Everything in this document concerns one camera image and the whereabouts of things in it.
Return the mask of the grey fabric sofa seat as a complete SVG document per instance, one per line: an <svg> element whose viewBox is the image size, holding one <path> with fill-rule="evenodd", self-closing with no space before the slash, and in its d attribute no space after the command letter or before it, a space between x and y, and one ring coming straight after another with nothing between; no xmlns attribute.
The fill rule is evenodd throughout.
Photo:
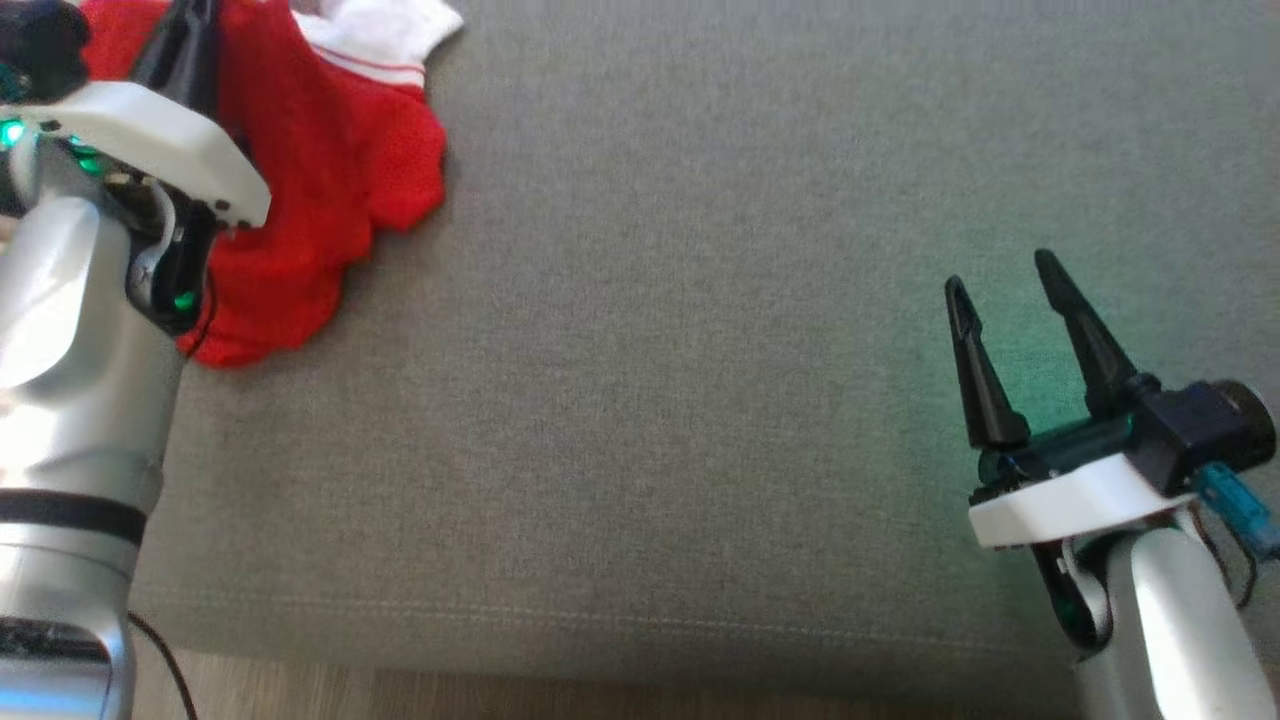
<svg viewBox="0 0 1280 720"><path fill-rule="evenodd" d="M943 284L1083 418L1051 249L1280 411L1279 0L465 0L448 197L187 372L133 605L211 652L1073 714L980 548Z"/></svg>

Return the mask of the red shirt with white sleeves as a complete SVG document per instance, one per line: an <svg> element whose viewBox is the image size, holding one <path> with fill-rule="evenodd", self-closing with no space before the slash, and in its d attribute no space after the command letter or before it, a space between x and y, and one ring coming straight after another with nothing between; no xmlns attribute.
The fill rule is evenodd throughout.
<svg viewBox="0 0 1280 720"><path fill-rule="evenodd" d="M179 346L233 368L307 343L383 232L445 199L426 60L462 28L447 0L219 0L219 123L271 193L268 223L216 242L214 310Z"/></svg>

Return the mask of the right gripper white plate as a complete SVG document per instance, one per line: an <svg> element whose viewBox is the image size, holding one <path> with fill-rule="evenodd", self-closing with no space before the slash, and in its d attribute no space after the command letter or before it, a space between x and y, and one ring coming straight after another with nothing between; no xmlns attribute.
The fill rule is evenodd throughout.
<svg viewBox="0 0 1280 720"><path fill-rule="evenodd" d="M1057 255L1038 249L1034 263L1050 307L1066 328L1091 418L1129 414L1158 393L1161 380L1134 365ZM980 450L979 486L968 510L979 546L1053 543L1190 503L1189 493L1161 495L1137 470L1125 454L1132 438L1126 416L1079 421L1030 438L1027 419L1012 409L986 350L983 325L963 279L947 278L943 295L966 437Z"/></svg>

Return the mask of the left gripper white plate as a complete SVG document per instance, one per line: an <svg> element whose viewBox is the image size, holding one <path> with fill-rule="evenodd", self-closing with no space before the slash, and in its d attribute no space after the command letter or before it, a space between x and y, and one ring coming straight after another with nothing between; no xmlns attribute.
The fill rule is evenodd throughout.
<svg viewBox="0 0 1280 720"><path fill-rule="evenodd" d="M220 0L172 0L133 61L134 83L91 81L56 102L20 104L19 119L205 202L228 225L264 227L273 201L266 181L206 118L218 110L220 14Z"/></svg>

